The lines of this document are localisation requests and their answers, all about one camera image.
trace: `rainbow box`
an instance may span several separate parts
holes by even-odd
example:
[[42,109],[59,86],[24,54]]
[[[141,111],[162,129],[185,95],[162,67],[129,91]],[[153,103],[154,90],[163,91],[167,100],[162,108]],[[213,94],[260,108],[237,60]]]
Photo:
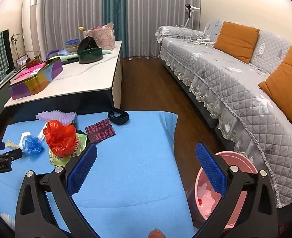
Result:
[[50,59],[23,70],[11,81],[9,86],[12,99],[15,100],[39,93],[62,71],[60,58]]

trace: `air conditioner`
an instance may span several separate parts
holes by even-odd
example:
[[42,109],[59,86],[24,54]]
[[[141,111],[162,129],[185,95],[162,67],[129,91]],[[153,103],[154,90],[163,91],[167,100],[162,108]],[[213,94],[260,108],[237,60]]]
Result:
[[41,53],[41,60],[45,60],[40,1],[23,0],[23,39],[29,58]]

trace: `green snack wrapper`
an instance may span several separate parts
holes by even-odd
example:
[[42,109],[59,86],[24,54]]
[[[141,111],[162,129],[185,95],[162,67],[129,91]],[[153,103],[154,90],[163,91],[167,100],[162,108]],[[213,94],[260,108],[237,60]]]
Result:
[[76,133],[76,138],[77,138],[76,148],[74,152],[68,157],[65,157],[65,158],[58,157],[51,150],[49,150],[49,159],[52,165],[65,167],[66,164],[71,159],[71,157],[79,156],[82,153],[82,151],[86,147],[86,141],[87,141],[88,136],[86,134]]

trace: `human hand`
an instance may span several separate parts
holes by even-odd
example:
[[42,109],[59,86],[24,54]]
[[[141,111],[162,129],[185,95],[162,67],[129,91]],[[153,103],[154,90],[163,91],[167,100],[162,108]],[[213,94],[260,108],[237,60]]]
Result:
[[149,233],[148,238],[166,238],[166,237],[160,230],[155,229]]

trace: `white marble tabletop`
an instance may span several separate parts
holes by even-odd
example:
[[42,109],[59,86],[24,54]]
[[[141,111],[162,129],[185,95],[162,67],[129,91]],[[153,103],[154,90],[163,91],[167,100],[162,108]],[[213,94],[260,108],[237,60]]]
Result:
[[43,91],[16,100],[10,98],[4,107],[48,97],[110,89],[121,45],[122,41],[116,41],[112,53],[103,55],[103,59],[100,61],[88,64],[74,62],[63,65],[63,71]]

